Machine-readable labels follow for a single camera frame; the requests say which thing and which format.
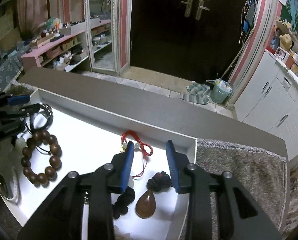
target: gray fuzzy rug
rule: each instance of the gray fuzzy rug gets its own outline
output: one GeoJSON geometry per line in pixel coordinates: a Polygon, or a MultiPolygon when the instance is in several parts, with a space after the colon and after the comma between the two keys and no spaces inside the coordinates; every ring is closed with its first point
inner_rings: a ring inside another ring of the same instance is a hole
{"type": "MultiPolygon", "coordinates": [[[[196,164],[214,174],[231,171],[279,230],[287,193],[286,159],[264,149],[198,139],[196,164]]],[[[211,197],[212,239],[218,239],[215,197],[211,197]]],[[[185,228],[180,239],[185,239],[185,228]]]]}

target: cabinet handle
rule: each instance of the cabinet handle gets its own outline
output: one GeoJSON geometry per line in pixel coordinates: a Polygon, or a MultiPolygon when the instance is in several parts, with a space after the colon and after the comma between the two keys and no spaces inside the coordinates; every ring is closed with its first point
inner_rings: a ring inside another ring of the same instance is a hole
{"type": "Polygon", "coordinates": [[[264,88],[262,89],[262,92],[266,89],[266,87],[269,85],[269,83],[267,82],[266,85],[264,86],[264,88]]]}
{"type": "Polygon", "coordinates": [[[283,123],[286,120],[287,117],[288,117],[288,114],[285,114],[284,117],[280,120],[279,123],[280,124],[283,123]]]}
{"type": "Polygon", "coordinates": [[[285,80],[286,80],[286,82],[289,84],[289,85],[291,85],[291,83],[288,81],[288,79],[287,78],[284,78],[285,80]]]}
{"type": "Polygon", "coordinates": [[[268,95],[269,91],[271,90],[272,87],[269,87],[265,93],[265,96],[268,95]]]}

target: teardrop pendant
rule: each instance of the teardrop pendant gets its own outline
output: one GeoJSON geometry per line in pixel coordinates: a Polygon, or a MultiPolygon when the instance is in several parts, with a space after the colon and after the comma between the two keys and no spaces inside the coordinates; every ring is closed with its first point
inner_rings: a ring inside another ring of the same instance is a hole
{"type": "Polygon", "coordinates": [[[155,211],[156,199],[154,198],[152,189],[149,189],[139,198],[136,204],[136,214],[140,218],[149,218],[155,211]]]}

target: white tray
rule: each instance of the white tray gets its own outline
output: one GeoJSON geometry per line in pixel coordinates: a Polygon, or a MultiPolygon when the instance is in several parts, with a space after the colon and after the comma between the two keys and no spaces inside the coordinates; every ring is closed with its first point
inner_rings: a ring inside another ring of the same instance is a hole
{"type": "MultiPolygon", "coordinates": [[[[134,180],[135,201],[129,205],[126,215],[114,220],[122,233],[130,233],[131,239],[157,240],[178,239],[186,216],[189,195],[178,195],[174,188],[167,192],[155,194],[156,211],[148,219],[141,219],[135,213],[135,206],[140,196],[147,190],[146,183],[156,172],[165,171],[169,174],[165,143],[171,139],[178,152],[187,154],[190,162],[195,162],[196,139],[168,130],[160,129],[136,120],[126,118],[108,111],[83,104],[69,98],[38,89],[31,95],[31,103],[48,103],[53,110],[53,124],[49,132],[58,138],[62,148],[62,168],[57,172],[58,178],[49,186],[33,186],[23,175],[20,164],[22,155],[17,153],[10,140],[1,143],[0,172],[6,181],[11,181],[10,167],[16,167],[20,199],[17,204],[5,201],[6,205],[23,226],[43,200],[56,187],[69,171],[85,174],[95,171],[98,167],[109,163],[119,153],[121,134],[134,130],[142,141],[153,146],[153,155],[139,180],[134,180]]],[[[35,125],[43,125],[42,115],[37,115],[35,125]]],[[[31,168],[38,174],[49,166],[49,156],[33,151],[31,168]]],[[[142,154],[135,152],[131,175],[142,170],[142,154]]],[[[112,194],[114,204],[118,195],[112,194]]],[[[83,223],[83,239],[87,239],[87,222],[83,223]]]]}

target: wooden bead bracelet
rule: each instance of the wooden bead bracelet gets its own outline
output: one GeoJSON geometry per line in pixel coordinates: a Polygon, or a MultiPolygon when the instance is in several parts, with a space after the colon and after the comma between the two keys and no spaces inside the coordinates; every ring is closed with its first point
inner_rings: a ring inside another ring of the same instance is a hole
{"type": "Polygon", "coordinates": [[[47,130],[38,130],[32,134],[32,138],[27,140],[27,147],[22,150],[23,158],[21,159],[21,165],[23,167],[23,174],[29,179],[29,181],[35,185],[48,185],[49,181],[55,180],[57,177],[57,170],[61,167],[62,163],[60,155],[62,153],[61,147],[58,144],[56,136],[50,135],[47,130]],[[50,145],[50,151],[47,151],[50,157],[49,163],[51,166],[45,168],[44,173],[35,174],[31,167],[30,158],[32,151],[39,147],[42,142],[47,142],[50,145]]]}

